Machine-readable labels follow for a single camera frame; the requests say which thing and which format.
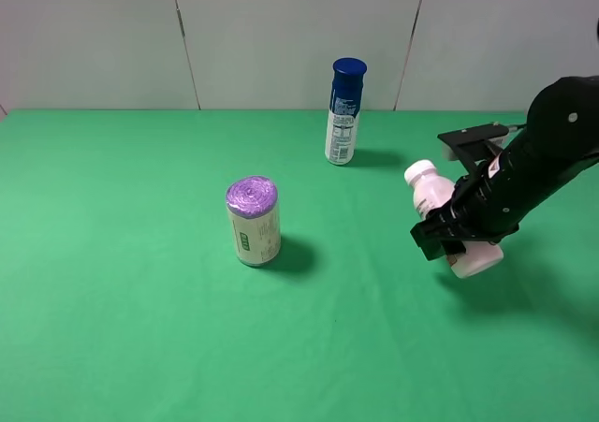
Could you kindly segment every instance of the can label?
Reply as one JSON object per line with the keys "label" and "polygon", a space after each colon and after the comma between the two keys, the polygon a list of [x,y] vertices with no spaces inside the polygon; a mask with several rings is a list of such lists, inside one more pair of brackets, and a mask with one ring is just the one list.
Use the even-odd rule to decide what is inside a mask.
{"label": "can label", "polygon": [[261,265],[272,260],[281,248],[279,204],[268,213],[254,219],[245,219],[227,209],[233,228],[235,251],[241,261]]}
{"label": "can label", "polygon": [[354,153],[359,115],[336,115],[329,111],[325,152],[332,163],[346,163]]}
{"label": "can label", "polygon": [[356,99],[343,99],[339,96],[334,96],[330,103],[330,110],[339,116],[351,115],[357,116],[359,112],[358,102]]}

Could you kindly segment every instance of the white plastic bottle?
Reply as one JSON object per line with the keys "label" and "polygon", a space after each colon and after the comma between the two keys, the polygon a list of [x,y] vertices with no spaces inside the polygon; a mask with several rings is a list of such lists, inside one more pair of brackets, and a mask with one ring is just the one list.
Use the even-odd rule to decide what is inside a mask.
{"label": "white plastic bottle", "polygon": [[[405,181],[414,188],[414,207],[422,219],[429,211],[443,206],[453,194],[455,183],[440,176],[430,160],[420,160],[405,170]],[[448,255],[447,263],[461,279],[496,265],[504,258],[497,244],[486,241],[465,241],[464,254]]]}

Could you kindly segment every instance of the panel seam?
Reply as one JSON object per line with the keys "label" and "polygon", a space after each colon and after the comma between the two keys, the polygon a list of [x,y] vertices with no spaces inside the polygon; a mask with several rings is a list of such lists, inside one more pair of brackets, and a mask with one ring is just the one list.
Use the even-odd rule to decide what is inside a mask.
{"label": "panel seam", "polygon": [[418,17],[420,16],[420,8],[422,7],[422,0],[418,0],[418,7],[416,8],[416,15],[414,16],[414,23],[412,24],[412,33],[410,34],[410,42],[408,43],[408,51],[405,53],[403,59],[402,77],[400,78],[400,88],[397,91],[397,97],[395,98],[395,105],[393,110],[397,110],[397,106],[400,102],[400,94],[402,93],[403,80],[405,79],[405,70],[408,67],[408,61],[410,58],[410,51],[412,50],[412,43],[414,42],[414,35],[416,34],[416,26],[418,24]]}
{"label": "panel seam", "polygon": [[187,38],[185,37],[185,27],[183,26],[183,15],[179,8],[179,0],[175,0],[175,7],[177,8],[177,19],[179,21],[179,28],[181,29],[181,38],[183,39],[183,47],[185,49],[185,57],[187,58],[187,67],[189,68],[189,75],[191,76],[191,83],[194,87],[194,95],[196,96],[197,109],[202,110],[199,105],[199,96],[197,95],[196,78],[194,77],[194,69],[191,67],[191,59],[189,58],[189,49],[187,48]]}

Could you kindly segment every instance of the paper label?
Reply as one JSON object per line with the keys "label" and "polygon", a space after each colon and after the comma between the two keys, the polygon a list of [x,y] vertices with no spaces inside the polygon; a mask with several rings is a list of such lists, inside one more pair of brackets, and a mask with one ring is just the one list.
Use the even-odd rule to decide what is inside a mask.
{"label": "paper label", "polygon": [[228,208],[226,210],[233,227],[235,250],[241,261],[261,265],[279,253],[281,232],[278,203],[271,211],[254,219],[245,219]]}
{"label": "paper label", "polygon": [[347,163],[354,153],[359,114],[336,115],[329,110],[325,154],[332,163]]}
{"label": "paper label", "polygon": [[436,202],[432,202],[432,201],[424,198],[416,206],[416,211],[420,215],[420,218],[426,219],[427,215],[429,214],[429,211],[431,211],[432,209],[436,209],[436,208],[437,208]]}

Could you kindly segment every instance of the bottle cap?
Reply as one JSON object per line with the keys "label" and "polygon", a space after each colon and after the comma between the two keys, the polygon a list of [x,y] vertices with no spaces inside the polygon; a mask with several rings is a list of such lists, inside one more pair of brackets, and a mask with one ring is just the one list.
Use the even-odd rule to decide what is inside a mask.
{"label": "bottle cap", "polygon": [[418,176],[421,176],[427,171],[436,171],[437,168],[431,160],[419,160],[405,170],[403,177],[408,185],[412,185],[412,181]]}
{"label": "bottle cap", "polygon": [[359,59],[344,57],[333,64],[335,80],[347,82],[348,84],[361,84],[366,74],[367,66]]}

